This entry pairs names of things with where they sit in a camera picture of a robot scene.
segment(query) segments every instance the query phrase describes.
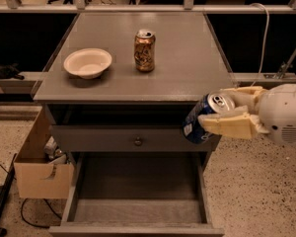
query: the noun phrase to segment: drawer knob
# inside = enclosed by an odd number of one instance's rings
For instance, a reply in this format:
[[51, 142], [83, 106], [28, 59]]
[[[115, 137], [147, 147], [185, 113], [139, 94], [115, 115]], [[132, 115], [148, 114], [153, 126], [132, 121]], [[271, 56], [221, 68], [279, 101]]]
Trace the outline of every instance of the drawer knob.
[[135, 144], [135, 146], [141, 146], [142, 145], [141, 138], [140, 137], [136, 137], [134, 144]]

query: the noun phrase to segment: can top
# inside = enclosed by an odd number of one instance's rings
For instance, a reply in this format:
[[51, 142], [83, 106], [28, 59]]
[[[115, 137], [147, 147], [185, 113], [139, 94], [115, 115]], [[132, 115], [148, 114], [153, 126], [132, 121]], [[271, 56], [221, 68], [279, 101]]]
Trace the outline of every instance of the can top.
[[222, 114], [235, 109], [234, 100], [221, 91], [208, 94], [207, 101], [216, 114]]
[[139, 38], [149, 39], [149, 38], [153, 37], [155, 35], [155, 33], [153, 31], [148, 30], [148, 29], [140, 29], [136, 35]]

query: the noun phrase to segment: bowl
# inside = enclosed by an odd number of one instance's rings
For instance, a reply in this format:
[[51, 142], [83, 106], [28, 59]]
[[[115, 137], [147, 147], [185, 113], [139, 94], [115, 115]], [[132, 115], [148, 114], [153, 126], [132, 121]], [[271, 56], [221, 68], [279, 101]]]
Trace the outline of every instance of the bowl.
[[84, 79], [93, 79], [111, 65], [111, 55], [102, 49], [86, 48], [75, 51], [65, 59], [65, 70], [75, 76]]

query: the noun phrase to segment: can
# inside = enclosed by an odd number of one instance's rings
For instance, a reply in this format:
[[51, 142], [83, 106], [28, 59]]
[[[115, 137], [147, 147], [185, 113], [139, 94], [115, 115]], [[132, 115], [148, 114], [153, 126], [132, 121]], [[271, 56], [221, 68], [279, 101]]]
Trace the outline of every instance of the can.
[[195, 144], [206, 142], [214, 134], [207, 132], [198, 122], [198, 116], [222, 114], [235, 109], [233, 99], [221, 91], [205, 95], [196, 103], [183, 123], [185, 138]]
[[136, 68], [141, 72], [155, 69], [155, 42], [154, 32], [141, 29], [135, 36], [134, 58]]

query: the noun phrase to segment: floor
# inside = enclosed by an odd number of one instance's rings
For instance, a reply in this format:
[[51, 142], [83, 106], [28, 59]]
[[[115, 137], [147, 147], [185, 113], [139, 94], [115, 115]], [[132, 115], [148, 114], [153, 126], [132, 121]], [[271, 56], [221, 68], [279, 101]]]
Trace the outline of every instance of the floor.
[[[0, 106], [0, 163], [8, 169], [30, 131], [38, 106]], [[0, 185], [6, 174], [0, 168]], [[265, 137], [253, 140], [222, 138], [204, 173], [214, 227], [226, 237], [296, 237], [296, 148], [274, 145]], [[0, 226], [7, 236], [50, 236], [21, 218], [13, 182]], [[65, 200], [50, 200], [62, 213]], [[24, 217], [39, 225], [58, 225], [41, 199], [29, 199]]]

